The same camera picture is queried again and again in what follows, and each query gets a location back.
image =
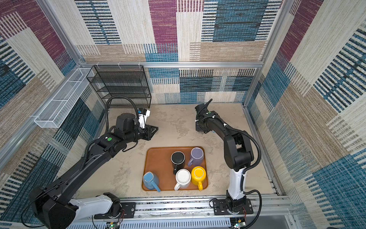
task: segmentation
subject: red wire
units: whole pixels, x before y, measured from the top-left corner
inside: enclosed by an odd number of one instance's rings
[[[243,211],[244,211],[244,220],[245,220],[245,223],[247,223],[247,212],[245,211],[244,207],[243,207]]]
[[[121,219],[121,217],[123,216],[123,218],[122,218],[122,221],[123,221],[123,219],[124,219],[124,209],[122,209],[122,212],[121,212],[121,216],[119,217],[119,219],[118,219],[118,221],[117,221],[117,223],[119,222],[119,220]]]

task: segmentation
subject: white wire basket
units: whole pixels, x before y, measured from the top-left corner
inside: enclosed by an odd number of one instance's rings
[[[78,68],[43,108],[34,122],[41,128],[60,128],[75,103],[88,86],[86,76],[93,77],[89,68]]]

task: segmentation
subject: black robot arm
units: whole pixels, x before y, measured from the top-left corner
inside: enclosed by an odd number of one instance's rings
[[[150,140],[158,127],[144,125],[140,127],[140,123],[134,114],[123,113],[117,117],[116,125],[108,128],[108,106],[114,98],[125,98],[123,96],[114,96],[106,103],[106,132],[98,139],[90,142],[86,149],[85,155],[61,177],[56,179],[46,187],[37,187],[29,194],[30,204],[23,210],[21,214],[22,223],[24,212],[31,206],[34,215],[50,229],[64,229],[75,218],[78,206],[70,204],[72,196],[82,186],[82,184],[104,163],[113,158],[119,151],[127,151],[127,143],[138,142],[138,140]],[[136,115],[146,114],[146,109],[137,110],[135,104],[131,101],[135,108]],[[110,216],[117,216],[120,213],[119,198],[110,193],[104,193],[112,201],[112,207],[109,209]]]
[[[250,139],[243,133],[231,130],[215,111],[208,111],[207,105],[199,104],[195,107],[196,131],[208,133],[213,130],[224,141],[224,158],[227,166],[236,172],[248,168],[254,160]]]

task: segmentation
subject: orange tray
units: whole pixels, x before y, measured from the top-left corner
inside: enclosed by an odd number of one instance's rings
[[[187,163],[191,156],[191,150],[194,147],[200,146],[184,146],[184,147],[153,147],[147,150],[146,160],[145,160],[145,169],[143,174],[147,172],[153,172],[159,178],[159,188],[162,191],[174,191],[174,186],[176,185],[177,181],[175,180],[175,175],[173,174],[173,165],[171,161],[171,156],[174,152],[180,151],[184,153],[186,156],[185,162],[185,169],[189,172],[192,172],[192,169],[195,167],[193,165],[187,166]],[[199,165],[206,170],[206,157],[205,157],[205,150],[203,147],[200,147],[203,150],[203,162]],[[206,175],[205,181],[202,183],[203,189],[207,188],[208,186],[208,176]],[[142,182],[142,189],[145,191],[155,191],[156,190],[149,190],[145,187]],[[198,190],[198,186],[191,184],[187,188],[180,188],[179,190]]]

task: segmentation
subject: black wire shelf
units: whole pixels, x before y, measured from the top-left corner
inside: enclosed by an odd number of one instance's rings
[[[150,108],[151,92],[143,66],[99,65],[93,66],[93,77],[87,77],[100,98],[107,102],[112,96],[120,95],[132,99],[137,107]],[[110,108],[130,108],[126,99],[115,98]]]

